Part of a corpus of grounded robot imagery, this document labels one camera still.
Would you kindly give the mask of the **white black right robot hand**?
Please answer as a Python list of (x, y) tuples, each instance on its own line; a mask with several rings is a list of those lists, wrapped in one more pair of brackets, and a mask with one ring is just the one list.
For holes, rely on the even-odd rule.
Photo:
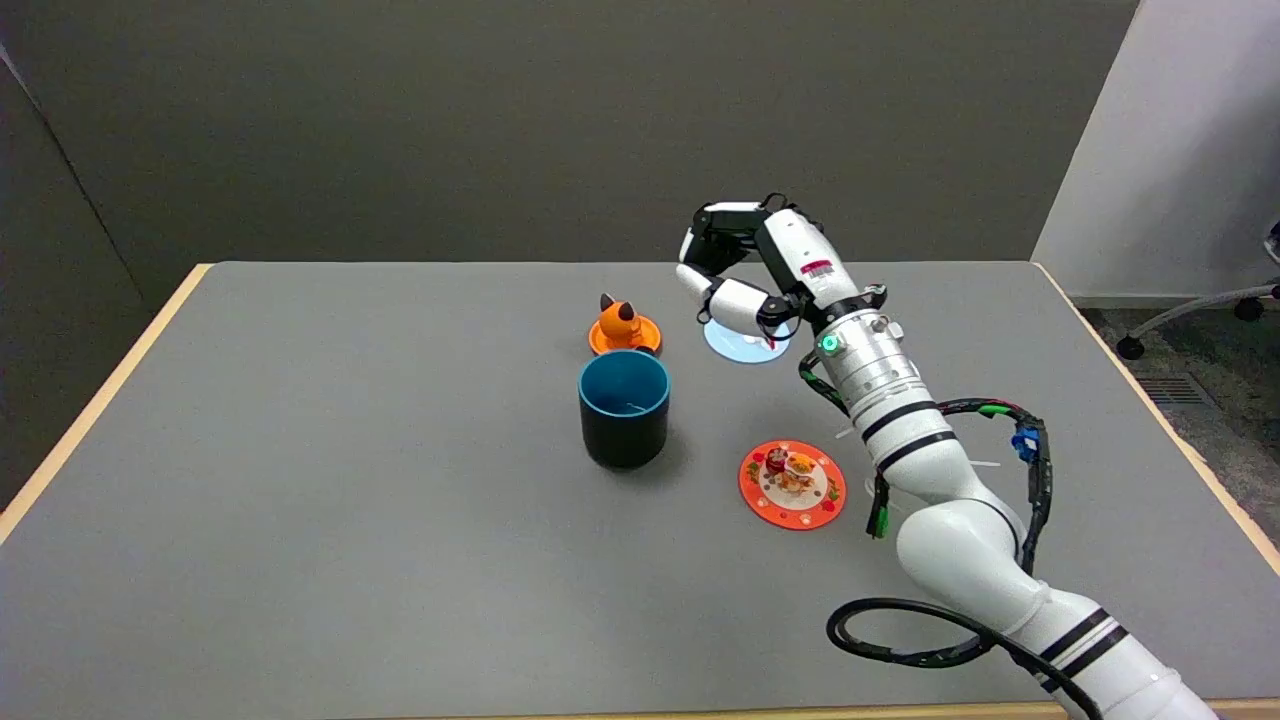
[[(762, 290), (726, 272), (759, 255), (774, 290)], [(787, 340), (791, 322), (822, 332), (838, 319), (872, 309), (820, 225), (792, 202), (710, 202), (691, 219), (676, 274), (700, 304), (698, 320), (762, 338)]]

